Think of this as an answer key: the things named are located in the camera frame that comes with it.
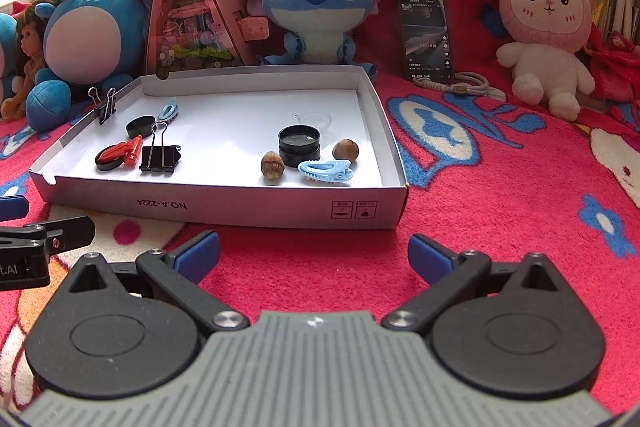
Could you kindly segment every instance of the magenta dot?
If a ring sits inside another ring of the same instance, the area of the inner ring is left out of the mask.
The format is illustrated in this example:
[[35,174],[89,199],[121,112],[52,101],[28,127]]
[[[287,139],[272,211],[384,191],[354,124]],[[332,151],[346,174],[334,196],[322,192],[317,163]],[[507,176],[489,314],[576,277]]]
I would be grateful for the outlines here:
[[125,219],[113,229],[113,238],[119,245],[131,245],[142,235],[140,225],[130,219]]

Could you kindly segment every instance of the gray ribbed plate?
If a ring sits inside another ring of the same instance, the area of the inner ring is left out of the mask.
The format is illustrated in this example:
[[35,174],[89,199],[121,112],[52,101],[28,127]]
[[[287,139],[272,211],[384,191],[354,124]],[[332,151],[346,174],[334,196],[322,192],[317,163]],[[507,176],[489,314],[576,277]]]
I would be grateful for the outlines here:
[[264,312],[251,328],[213,334],[189,370],[150,393],[90,402],[47,391],[22,415],[33,427],[589,427],[608,417],[587,392],[544,402],[480,393],[418,334],[367,312]]

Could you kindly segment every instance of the blue ball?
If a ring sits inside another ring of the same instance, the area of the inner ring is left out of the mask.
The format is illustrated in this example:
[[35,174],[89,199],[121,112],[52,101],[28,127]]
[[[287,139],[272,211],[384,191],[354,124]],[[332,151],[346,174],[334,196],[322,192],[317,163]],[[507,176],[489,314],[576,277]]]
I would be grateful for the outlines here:
[[35,132],[55,129],[69,118],[71,90],[60,80],[46,80],[27,96],[27,122]]

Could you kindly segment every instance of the brown nut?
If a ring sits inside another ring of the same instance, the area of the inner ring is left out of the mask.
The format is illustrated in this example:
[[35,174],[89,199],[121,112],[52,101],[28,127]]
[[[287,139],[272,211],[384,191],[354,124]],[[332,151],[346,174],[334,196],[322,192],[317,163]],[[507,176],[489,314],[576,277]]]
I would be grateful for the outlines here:
[[358,159],[360,149],[353,140],[340,140],[334,147],[334,158],[337,160],[349,160],[354,163]]
[[262,171],[262,175],[268,180],[277,180],[284,172],[284,162],[278,153],[269,151],[262,157],[260,170]]

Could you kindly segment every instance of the blue plush toy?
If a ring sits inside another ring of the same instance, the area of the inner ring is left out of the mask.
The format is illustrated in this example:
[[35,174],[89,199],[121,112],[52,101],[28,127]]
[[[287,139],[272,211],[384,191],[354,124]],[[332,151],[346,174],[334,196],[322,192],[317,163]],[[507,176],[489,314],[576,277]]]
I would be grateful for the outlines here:
[[[265,64],[355,64],[356,46],[348,32],[370,14],[379,0],[249,0],[251,15],[263,14],[289,30],[285,55],[261,58]],[[372,78],[372,64],[361,64]]]
[[47,18],[44,58],[26,103],[27,122],[36,132],[64,123],[71,110],[71,86],[84,93],[122,89],[142,58],[150,0],[58,0],[40,3],[36,15]]
[[14,95],[16,21],[6,13],[0,13],[0,104]]

